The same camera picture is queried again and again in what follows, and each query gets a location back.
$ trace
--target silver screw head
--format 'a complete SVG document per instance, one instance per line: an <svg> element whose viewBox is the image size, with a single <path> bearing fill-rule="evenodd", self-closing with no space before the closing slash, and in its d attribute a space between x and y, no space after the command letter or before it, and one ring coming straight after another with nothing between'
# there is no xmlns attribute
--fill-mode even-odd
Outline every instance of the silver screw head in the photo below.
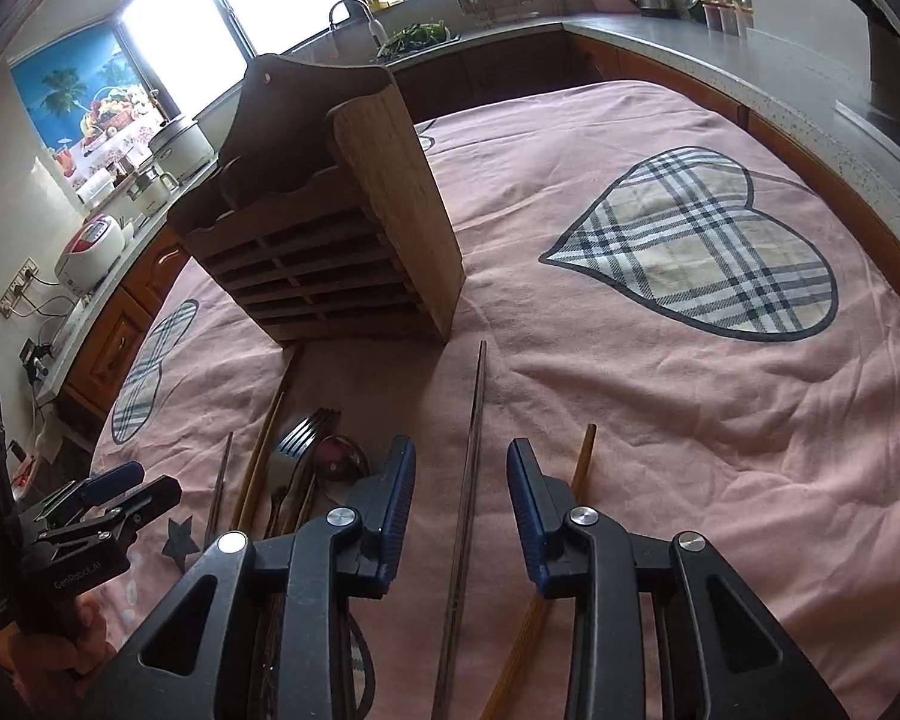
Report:
<svg viewBox="0 0 900 720"><path fill-rule="evenodd" d="M247 536L240 531L224 533L217 539L217 549L221 552L226 552L227 555L240 552L245 546L247 546Z"/></svg>
<svg viewBox="0 0 900 720"><path fill-rule="evenodd" d="M346 527L356 518L356 512L354 512L353 509L348 509L346 506L341 506L338 509L330 509L330 511L327 512L327 522L337 528Z"/></svg>
<svg viewBox="0 0 900 720"><path fill-rule="evenodd" d="M578 525L592 525L600 519L600 514L597 509L591 509L589 506L578 506L576 509L570 509L570 519Z"/></svg>
<svg viewBox="0 0 900 720"><path fill-rule="evenodd" d="M684 531L677 536L677 544L687 552L703 552L703 547L706 547L706 539L699 533Z"/></svg>

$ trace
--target blue gripper pad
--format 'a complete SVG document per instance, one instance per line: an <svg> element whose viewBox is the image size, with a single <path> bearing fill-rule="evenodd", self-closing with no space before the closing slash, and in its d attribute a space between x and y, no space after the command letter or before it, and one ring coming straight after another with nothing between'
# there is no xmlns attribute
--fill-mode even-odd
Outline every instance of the blue gripper pad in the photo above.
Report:
<svg viewBox="0 0 900 720"><path fill-rule="evenodd" d="M136 461L130 461L88 480L79 493L80 499L87 506L102 506L111 498L126 493L143 481L143 466Z"/></svg>
<svg viewBox="0 0 900 720"><path fill-rule="evenodd" d="M413 484L416 481L416 450L410 439L394 441L384 468L384 484L386 477L391 475L391 469L394 485L380 529L380 567L377 569L377 581L384 592L396 577L403 552L403 536L407 533L407 520L410 518L410 501L413 500Z"/></svg>
<svg viewBox="0 0 900 720"><path fill-rule="evenodd" d="M383 471L354 485L347 505L360 512L364 532L338 560L338 571L351 595L382 598L389 590L400 565L415 479L413 442L397 436Z"/></svg>
<svg viewBox="0 0 900 720"><path fill-rule="evenodd" d="M576 506L573 494L566 483L543 475L526 439L514 439L506 450L506 484L527 575L544 598L562 598L567 578L581 570L568 561L560 532L564 514Z"/></svg>
<svg viewBox="0 0 900 720"><path fill-rule="evenodd" d="M533 493L530 491L530 479L517 442L519 439L513 440L506 449L506 486L511 493L511 504L514 505L516 529L520 533L520 546L523 548L523 560L527 565L527 576L542 595L550 579L546 559L547 535L543 530L543 522L540 520L540 512L533 499ZM533 459L533 464L536 465L536 459ZM536 472L540 474L540 466L536 466Z"/></svg>

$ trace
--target dish rack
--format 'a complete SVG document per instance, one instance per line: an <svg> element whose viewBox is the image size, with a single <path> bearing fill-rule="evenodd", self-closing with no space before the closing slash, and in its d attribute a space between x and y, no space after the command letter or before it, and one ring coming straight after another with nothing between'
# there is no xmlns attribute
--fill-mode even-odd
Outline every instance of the dish rack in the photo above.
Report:
<svg viewBox="0 0 900 720"><path fill-rule="evenodd" d="M389 70L257 57L220 164L168 224L274 341L449 338L461 252Z"/></svg>

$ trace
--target electrical outlet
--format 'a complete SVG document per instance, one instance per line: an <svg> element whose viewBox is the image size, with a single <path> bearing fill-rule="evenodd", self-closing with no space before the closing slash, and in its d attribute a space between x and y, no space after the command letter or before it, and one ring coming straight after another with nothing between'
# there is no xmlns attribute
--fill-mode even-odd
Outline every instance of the electrical outlet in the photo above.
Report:
<svg viewBox="0 0 900 720"><path fill-rule="evenodd" d="M39 271L40 269L37 267L36 262L31 259L26 260L20 266L19 271L17 271L10 285L4 291L4 296L0 298L0 313L4 315L4 319L10 319L13 309L17 307L17 303L20 301L20 295L26 292L26 288L31 285L34 276Z"/></svg>

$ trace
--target human hand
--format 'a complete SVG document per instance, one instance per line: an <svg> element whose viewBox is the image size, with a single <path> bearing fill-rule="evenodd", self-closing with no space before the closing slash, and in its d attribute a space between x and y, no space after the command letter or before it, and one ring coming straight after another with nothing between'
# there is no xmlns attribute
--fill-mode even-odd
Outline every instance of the human hand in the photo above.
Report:
<svg viewBox="0 0 900 720"><path fill-rule="evenodd" d="M14 634L7 642L17 688L34 709L68 720L106 664L116 654L106 641L106 620L91 595L77 598L83 633L76 642L46 634ZM74 679L69 670L82 675Z"/></svg>

